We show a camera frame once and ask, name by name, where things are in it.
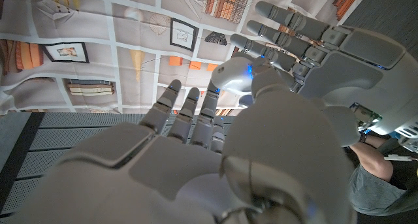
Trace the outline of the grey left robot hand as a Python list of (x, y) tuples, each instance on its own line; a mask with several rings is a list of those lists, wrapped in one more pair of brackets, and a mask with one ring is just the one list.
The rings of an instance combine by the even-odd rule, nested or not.
[(373, 31), (332, 26), (264, 1), (255, 9), (314, 42), (250, 20), (247, 29), (266, 43), (234, 34), (231, 42), (236, 47), (263, 57), (295, 93), (352, 108), (361, 129), (417, 138), (417, 60), (401, 44)]

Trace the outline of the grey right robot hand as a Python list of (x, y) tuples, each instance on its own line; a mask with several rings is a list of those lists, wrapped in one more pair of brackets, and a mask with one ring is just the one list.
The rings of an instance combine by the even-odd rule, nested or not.
[(179, 81), (138, 124), (121, 123), (71, 148), (13, 223), (355, 223), (351, 165), (326, 115), (287, 75), (251, 72), (255, 102), (217, 151), (212, 120), (178, 116), (161, 135)]

